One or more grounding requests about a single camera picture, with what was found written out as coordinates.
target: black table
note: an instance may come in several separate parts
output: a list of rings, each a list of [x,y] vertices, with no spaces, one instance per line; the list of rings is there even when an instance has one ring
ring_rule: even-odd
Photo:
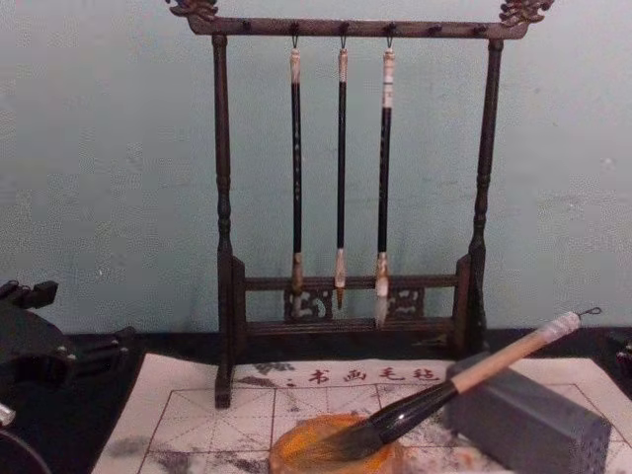
[[[555,345],[545,348],[539,357],[576,356],[592,358],[632,399],[632,379],[618,370],[614,352],[606,341],[613,328],[581,329]],[[620,330],[632,338],[632,328]],[[491,330],[488,342],[496,351],[529,330]],[[76,342],[92,336],[75,336]],[[129,396],[144,351],[205,363],[218,362],[216,334],[143,335],[131,351],[130,364],[116,379],[82,382],[71,389],[53,392],[42,387],[22,386],[3,400],[18,410],[11,431],[30,443],[46,460],[53,474],[88,474],[114,429]],[[275,344],[262,345],[253,340],[240,362],[272,360],[309,360],[319,358],[448,358],[434,348],[421,346],[410,336],[361,334],[279,337]],[[18,474],[0,462],[0,473]]]

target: wall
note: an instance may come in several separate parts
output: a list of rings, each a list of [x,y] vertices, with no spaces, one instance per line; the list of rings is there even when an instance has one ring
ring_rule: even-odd
[[[66,332],[216,330],[210,39],[161,0],[0,5],[0,278],[60,282],[41,311]],[[223,15],[496,18],[498,0],[220,0]],[[560,0],[508,41],[487,243],[491,327],[600,305],[632,309],[632,17]],[[337,39],[301,39],[306,272],[335,255]],[[347,241],[375,258],[383,39],[349,39]],[[231,39],[233,245],[251,276],[289,274],[289,39]],[[486,45],[396,39],[393,273],[452,272],[471,235]],[[449,295],[429,308],[449,312]],[[369,309],[349,295],[342,317]],[[249,298],[250,318],[279,314]]]

